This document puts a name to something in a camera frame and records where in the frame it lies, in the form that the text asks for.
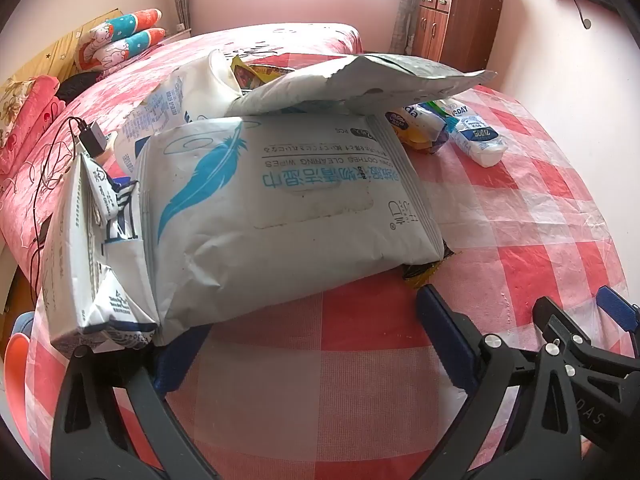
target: cartoon blanket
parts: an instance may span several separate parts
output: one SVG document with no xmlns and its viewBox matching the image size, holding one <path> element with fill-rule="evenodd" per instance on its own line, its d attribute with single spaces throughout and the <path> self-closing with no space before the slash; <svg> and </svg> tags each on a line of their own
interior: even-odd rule
<svg viewBox="0 0 640 480">
<path fill-rule="evenodd" d="M 103 59 L 106 59 L 108 66 L 113 66 L 139 54 L 164 37 L 162 28 L 146 30 L 153 27 L 161 17 L 159 9 L 147 9 L 106 20 L 82 35 L 76 48 L 76 65 L 81 71 L 100 71 L 108 68 L 104 66 Z M 108 46 L 113 48 L 105 52 L 104 49 Z"/>
</svg>

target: cabinet door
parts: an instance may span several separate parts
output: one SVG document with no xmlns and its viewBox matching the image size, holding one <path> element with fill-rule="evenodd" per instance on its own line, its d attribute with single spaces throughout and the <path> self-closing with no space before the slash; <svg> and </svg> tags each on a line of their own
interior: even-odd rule
<svg viewBox="0 0 640 480">
<path fill-rule="evenodd" d="M 424 57 L 429 51 L 429 43 L 431 38 L 427 37 L 427 26 L 430 23 L 430 13 L 435 12 L 431 9 L 420 7 L 418 22 L 415 27 L 414 46 L 411 50 L 412 56 Z"/>
<path fill-rule="evenodd" d="M 432 61 L 440 61 L 449 15 L 444 12 L 438 12 L 437 10 L 432 10 L 431 13 L 430 26 L 427 28 L 429 49 L 424 57 Z"/>
</svg>

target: blue gripper pad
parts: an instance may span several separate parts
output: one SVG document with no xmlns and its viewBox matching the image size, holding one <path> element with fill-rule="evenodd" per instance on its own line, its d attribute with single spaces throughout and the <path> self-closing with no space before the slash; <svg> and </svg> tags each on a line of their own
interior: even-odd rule
<svg viewBox="0 0 640 480">
<path fill-rule="evenodd" d="M 441 299 L 428 287 L 421 288 L 416 297 L 418 318 L 453 385 L 471 395 L 478 389 L 476 356 Z"/>
<path fill-rule="evenodd" d="M 638 329 L 640 322 L 636 310 L 608 286 L 598 289 L 596 303 L 625 332 L 634 333 Z"/>
<path fill-rule="evenodd" d="M 180 387 L 211 325 L 194 326 L 159 351 L 154 363 L 154 390 L 161 396 Z"/>
</svg>

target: tangled cord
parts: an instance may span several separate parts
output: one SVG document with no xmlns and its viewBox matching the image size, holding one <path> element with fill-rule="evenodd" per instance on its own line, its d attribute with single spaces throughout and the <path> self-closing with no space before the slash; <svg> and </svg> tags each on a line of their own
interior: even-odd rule
<svg viewBox="0 0 640 480">
<path fill-rule="evenodd" d="M 64 160 L 64 165 L 66 166 L 66 164 L 68 163 L 68 160 L 66 159 L 68 156 L 70 156 L 69 160 L 74 160 L 76 158 L 76 141 L 75 141 L 75 135 L 74 135 L 74 131 L 72 128 L 72 122 L 75 121 L 76 125 L 78 126 L 79 129 L 82 128 L 86 128 L 87 125 L 84 122 L 84 120 L 82 120 L 79 117 L 69 117 L 67 118 L 65 121 L 63 121 L 62 124 L 60 124 L 60 127 L 58 128 L 56 135 L 53 137 L 53 140 L 51 141 L 50 147 L 49 147 L 49 153 L 47 153 L 46 158 L 44 159 L 42 166 L 40 168 L 40 179 L 38 181 L 38 185 L 36 187 L 36 191 L 33 195 L 33 208 L 32 208 L 32 213 L 33 213 L 33 229 L 35 232 L 35 240 L 34 242 L 36 243 L 36 250 L 33 252 L 33 254 L 31 255 L 31 261 L 29 264 L 29 283 L 31 283 L 31 302 L 33 303 L 33 306 L 35 307 L 36 305 L 36 301 L 38 299 L 38 281 L 40 279 L 40 264 L 41 264 L 41 260 L 40 260 L 40 251 L 44 248 L 44 242 L 40 240 L 40 230 L 38 228 L 38 221 L 36 218 L 36 203 L 38 200 L 38 194 L 40 193 L 40 189 L 41 188 L 45 188 L 49 191 L 55 189 L 55 187 L 60 183 L 60 181 L 62 180 L 62 177 L 64 176 L 64 174 L 66 173 L 65 171 L 62 171 L 60 173 L 60 176 L 57 178 L 54 178 L 54 174 L 56 173 L 56 168 L 58 167 L 59 163 L 61 160 Z M 58 136 L 60 135 L 60 133 L 62 132 L 62 129 L 65 127 L 65 125 L 68 126 L 69 128 L 69 133 L 71 134 L 71 142 L 73 144 L 73 151 L 69 149 L 69 146 L 66 144 L 65 141 L 60 141 L 58 142 L 58 156 L 56 157 L 56 161 L 53 163 L 53 166 L 49 165 L 49 162 L 51 160 L 51 154 L 54 150 L 54 147 L 56 145 L 56 141 L 58 140 Z M 65 148 L 67 150 L 67 154 L 62 155 L 62 144 L 65 145 Z M 44 145 L 44 149 L 46 149 L 46 147 L 49 146 L 49 144 L 45 144 Z M 33 261 L 34 259 L 38 258 L 38 265 L 36 268 L 36 277 L 35 280 L 33 280 Z"/>
</svg>

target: yellow headboard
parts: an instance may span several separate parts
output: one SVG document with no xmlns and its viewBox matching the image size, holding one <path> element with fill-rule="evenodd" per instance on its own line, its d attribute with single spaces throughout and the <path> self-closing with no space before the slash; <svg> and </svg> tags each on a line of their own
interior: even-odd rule
<svg viewBox="0 0 640 480">
<path fill-rule="evenodd" d="M 60 82 L 69 78 L 78 72 L 74 64 L 74 54 L 80 37 L 99 25 L 104 20 L 117 18 L 122 13 L 118 9 L 111 10 L 102 16 L 98 16 L 90 22 L 86 22 L 81 27 L 76 28 L 70 33 L 64 35 L 59 40 L 51 43 L 37 56 L 33 57 L 29 62 L 20 67 L 2 86 L 0 86 L 0 95 L 4 93 L 4 88 L 9 81 L 25 81 L 31 77 L 48 74 L 57 77 Z"/>
</svg>

